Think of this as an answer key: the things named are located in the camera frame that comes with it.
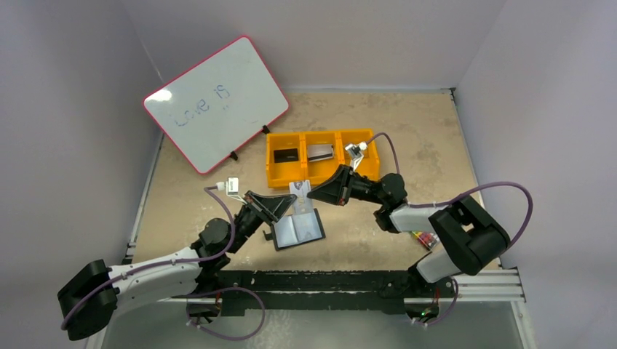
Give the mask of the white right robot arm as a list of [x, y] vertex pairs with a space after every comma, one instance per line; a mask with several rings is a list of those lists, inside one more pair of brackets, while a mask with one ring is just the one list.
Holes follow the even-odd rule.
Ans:
[[443, 278], [460, 273], [474, 276], [505, 252], [509, 234], [469, 194], [446, 204], [412, 206], [403, 177], [388, 173], [371, 180], [340, 165], [334, 175], [311, 189], [310, 199], [344, 206], [350, 199], [377, 204], [375, 221], [389, 233], [420, 231], [437, 235], [442, 249], [423, 257], [410, 268], [408, 285], [419, 296], [434, 290]]

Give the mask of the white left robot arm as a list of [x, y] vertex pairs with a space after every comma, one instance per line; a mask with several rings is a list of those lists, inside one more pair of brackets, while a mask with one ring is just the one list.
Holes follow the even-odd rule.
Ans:
[[58, 293], [63, 314], [60, 328], [71, 341], [105, 328], [114, 315], [168, 297], [195, 293], [209, 297], [216, 274], [265, 223], [278, 222], [294, 204], [294, 194], [262, 196], [251, 190], [237, 214], [225, 207], [226, 219], [213, 218], [198, 239], [179, 251], [129, 265], [107, 266], [99, 259], [87, 263]]

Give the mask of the black leather card holder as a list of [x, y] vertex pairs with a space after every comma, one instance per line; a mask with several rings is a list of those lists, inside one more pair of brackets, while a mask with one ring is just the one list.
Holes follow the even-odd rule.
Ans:
[[301, 246], [326, 238], [319, 211], [290, 214], [269, 225], [270, 231], [263, 231], [264, 239], [272, 241], [276, 251]]

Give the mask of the yellow three-compartment tray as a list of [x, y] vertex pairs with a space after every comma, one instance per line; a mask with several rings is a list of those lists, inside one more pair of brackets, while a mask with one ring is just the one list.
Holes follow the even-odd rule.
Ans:
[[368, 141], [373, 135], [371, 129], [269, 133], [266, 135], [268, 187], [286, 188], [290, 182], [302, 180], [318, 185], [332, 176], [339, 165], [350, 164], [347, 145]]

